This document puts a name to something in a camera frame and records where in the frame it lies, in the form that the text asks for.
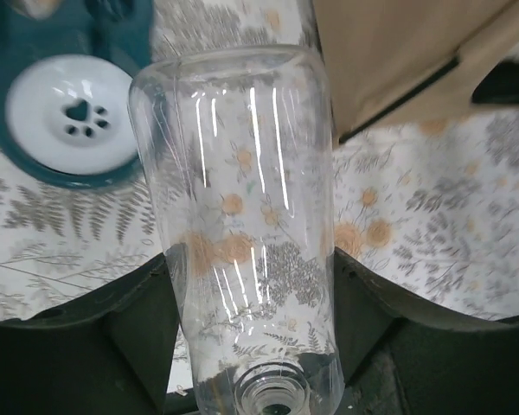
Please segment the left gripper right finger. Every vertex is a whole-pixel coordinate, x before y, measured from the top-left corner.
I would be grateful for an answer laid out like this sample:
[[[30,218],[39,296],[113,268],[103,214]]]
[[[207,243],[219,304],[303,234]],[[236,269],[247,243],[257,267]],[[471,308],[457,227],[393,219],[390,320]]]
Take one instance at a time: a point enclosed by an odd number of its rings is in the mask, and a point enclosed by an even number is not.
[[[334,256],[341,414],[519,414],[519,316],[488,321]]]

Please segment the clear plastic water bottle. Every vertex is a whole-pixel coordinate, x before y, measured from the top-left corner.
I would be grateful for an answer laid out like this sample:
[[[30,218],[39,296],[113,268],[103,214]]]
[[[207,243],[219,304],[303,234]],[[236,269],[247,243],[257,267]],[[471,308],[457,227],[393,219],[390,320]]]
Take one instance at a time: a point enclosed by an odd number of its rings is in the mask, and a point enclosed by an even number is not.
[[[138,154],[204,414],[332,414],[330,95],[292,45],[158,62],[131,83]]]

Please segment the beige fabric pet tent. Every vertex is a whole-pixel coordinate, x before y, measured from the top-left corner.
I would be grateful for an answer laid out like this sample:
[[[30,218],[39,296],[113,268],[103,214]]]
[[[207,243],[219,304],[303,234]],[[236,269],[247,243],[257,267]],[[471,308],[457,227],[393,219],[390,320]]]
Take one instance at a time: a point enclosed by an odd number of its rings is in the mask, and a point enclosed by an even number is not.
[[[335,141],[519,107],[519,1],[316,1]]]

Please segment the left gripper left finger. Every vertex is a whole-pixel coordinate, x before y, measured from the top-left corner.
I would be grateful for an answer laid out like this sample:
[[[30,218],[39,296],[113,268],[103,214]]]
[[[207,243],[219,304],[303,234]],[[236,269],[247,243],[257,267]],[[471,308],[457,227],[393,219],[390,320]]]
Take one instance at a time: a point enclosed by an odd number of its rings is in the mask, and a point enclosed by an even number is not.
[[[29,320],[0,322],[0,414],[160,414],[177,331],[163,255]]]

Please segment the teal pet bowl stand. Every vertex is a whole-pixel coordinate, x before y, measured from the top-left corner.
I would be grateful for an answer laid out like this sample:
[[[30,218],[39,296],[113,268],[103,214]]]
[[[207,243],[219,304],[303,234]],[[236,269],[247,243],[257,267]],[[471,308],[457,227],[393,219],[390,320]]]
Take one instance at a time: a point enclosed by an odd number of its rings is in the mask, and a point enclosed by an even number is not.
[[[151,62],[151,1],[0,1],[0,150],[47,184],[140,170],[127,100]]]

